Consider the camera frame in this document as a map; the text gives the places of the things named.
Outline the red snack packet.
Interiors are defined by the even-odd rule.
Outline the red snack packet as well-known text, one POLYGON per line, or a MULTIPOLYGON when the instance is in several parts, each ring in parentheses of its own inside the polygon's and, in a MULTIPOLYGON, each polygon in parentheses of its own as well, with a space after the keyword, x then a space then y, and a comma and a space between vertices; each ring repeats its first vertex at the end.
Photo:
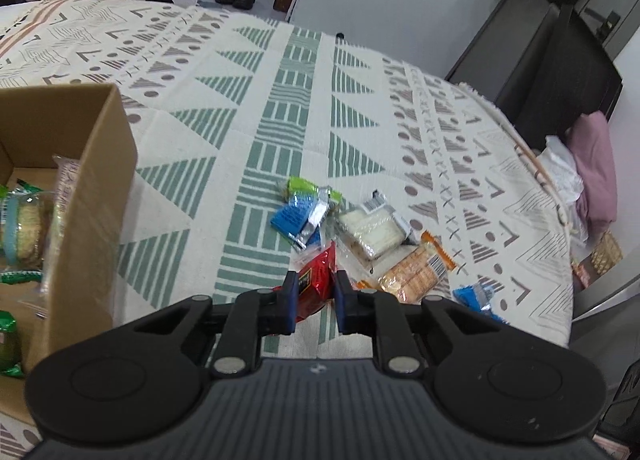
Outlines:
POLYGON ((296 323, 322 310, 333 296, 336 269, 335 244, 308 246, 298 263, 298 304, 296 323))

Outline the orange cracker packet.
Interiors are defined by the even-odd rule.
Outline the orange cracker packet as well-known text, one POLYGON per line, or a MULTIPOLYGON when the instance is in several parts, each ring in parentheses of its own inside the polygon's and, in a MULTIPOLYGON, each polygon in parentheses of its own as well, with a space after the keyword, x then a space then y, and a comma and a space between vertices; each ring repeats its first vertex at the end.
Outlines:
POLYGON ((369 279, 354 283, 357 290, 375 290, 394 295, 399 302, 416 304, 448 278, 457 264, 445 251, 438 238, 425 230, 420 243, 392 267, 376 276, 370 272, 369 279))

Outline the blue snack packet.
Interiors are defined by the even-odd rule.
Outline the blue snack packet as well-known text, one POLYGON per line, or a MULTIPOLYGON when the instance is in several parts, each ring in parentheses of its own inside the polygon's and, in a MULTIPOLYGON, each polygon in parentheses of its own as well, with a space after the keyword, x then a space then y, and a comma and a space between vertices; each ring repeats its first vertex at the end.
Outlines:
POLYGON ((475 313, 482 313, 492 320, 506 323, 505 320, 494 313, 491 307, 491 300, 494 295, 495 290, 493 287, 481 285, 480 283, 458 287, 452 291, 452 296, 459 304, 475 311, 475 313))

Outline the white rice cracker packet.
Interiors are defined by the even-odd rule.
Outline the white rice cracker packet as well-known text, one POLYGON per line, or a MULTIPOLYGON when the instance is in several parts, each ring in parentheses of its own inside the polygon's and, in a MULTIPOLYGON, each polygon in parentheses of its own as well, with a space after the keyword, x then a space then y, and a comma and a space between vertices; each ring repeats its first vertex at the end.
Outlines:
POLYGON ((346 242, 366 261, 376 261, 414 240, 408 221, 378 190, 367 201, 337 217, 337 227, 346 242))

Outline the small blue silver packet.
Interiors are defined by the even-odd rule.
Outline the small blue silver packet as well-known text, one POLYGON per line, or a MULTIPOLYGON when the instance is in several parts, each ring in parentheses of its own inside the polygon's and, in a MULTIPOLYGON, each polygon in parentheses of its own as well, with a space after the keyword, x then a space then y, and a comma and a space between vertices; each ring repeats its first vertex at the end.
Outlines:
POLYGON ((330 210, 328 188, 316 193, 295 193, 270 219, 270 226, 298 251, 306 250, 318 239, 320 226, 330 210))

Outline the lime green snack packet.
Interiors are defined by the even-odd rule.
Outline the lime green snack packet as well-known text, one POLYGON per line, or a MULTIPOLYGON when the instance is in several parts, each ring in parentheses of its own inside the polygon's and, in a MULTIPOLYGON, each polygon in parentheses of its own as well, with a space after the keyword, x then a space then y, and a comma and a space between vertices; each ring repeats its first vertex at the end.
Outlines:
MULTIPOLYGON (((317 195, 320 186, 317 186, 312 181, 309 181, 303 177, 298 176, 290 176, 285 180, 281 180, 278 184, 278 187, 282 193, 282 197, 285 200, 291 195, 303 194, 303 195, 317 195)), ((329 200, 333 203, 340 204, 343 201, 343 195, 340 191, 332 189, 329 186, 326 186, 326 189, 329 190, 329 200)))

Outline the patterned bed blanket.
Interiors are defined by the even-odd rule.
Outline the patterned bed blanket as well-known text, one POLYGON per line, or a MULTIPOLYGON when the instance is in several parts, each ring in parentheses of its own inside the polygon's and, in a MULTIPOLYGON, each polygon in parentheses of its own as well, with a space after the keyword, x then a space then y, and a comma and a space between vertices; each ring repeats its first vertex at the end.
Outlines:
POLYGON ((125 319, 198 292, 230 302, 294 261, 270 225, 292 176, 373 191, 457 267, 437 291, 565 345, 568 217, 506 119, 456 86, 331 35, 249 14, 135 0, 6 8, 6 88, 114 84, 138 149, 115 285, 125 319))

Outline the white plastic bag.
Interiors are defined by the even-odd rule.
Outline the white plastic bag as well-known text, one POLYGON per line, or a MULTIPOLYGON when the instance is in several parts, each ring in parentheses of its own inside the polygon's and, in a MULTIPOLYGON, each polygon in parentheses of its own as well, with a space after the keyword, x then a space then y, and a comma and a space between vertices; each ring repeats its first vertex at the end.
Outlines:
POLYGON ((547 136, 546 147, 538 155, 538 160, 551 177, 565 206, 573 242, 585 244, 588 240, 588 229, 577 210, 577 203, 584 193, 584 183, 577 172, 573 154, 558 136, 547 136))

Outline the brown cardboard box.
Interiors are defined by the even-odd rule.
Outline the brown cardboard box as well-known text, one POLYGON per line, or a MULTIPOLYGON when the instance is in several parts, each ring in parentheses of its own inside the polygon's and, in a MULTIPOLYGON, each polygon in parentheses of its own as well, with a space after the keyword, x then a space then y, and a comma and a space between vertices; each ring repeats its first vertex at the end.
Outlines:
POLYGON ((2 90, 2 185, 23 179, 56 200, 41 281, 1 287, 25 374, 112 328, 117 246, 137 157, 113 84, 2 90))

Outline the round cookies packet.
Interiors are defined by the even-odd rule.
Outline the round cookies packet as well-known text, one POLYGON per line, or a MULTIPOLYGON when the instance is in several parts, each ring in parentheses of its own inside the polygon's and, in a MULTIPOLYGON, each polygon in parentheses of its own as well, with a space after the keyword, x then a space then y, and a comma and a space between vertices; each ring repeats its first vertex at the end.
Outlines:
POLYGON ((55 203, 54 192, 23 179, 1 187, 2 284, 41 281, 55 203))

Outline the pink pillow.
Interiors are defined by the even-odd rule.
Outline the pink pillow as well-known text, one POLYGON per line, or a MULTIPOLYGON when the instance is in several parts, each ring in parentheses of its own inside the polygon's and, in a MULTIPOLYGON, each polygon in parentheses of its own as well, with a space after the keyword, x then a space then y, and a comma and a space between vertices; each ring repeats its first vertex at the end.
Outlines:
POLYGON ((617 180, 605 115, 596 111, 578 117, 567 136, 584 192, 576 203, 579 217, 593 238, 599 238, 617 218, 617 180))

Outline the black headboard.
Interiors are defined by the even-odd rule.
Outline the black headboard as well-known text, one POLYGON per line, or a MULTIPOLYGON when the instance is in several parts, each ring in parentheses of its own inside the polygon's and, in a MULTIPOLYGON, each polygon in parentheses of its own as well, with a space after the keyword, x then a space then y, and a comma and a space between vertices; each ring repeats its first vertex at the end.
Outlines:
POLYGON ((623 79, 571 6, 500 0, 447 75, 494 102, 529 145, 562 137, 582 114, 610 117, 623 79))

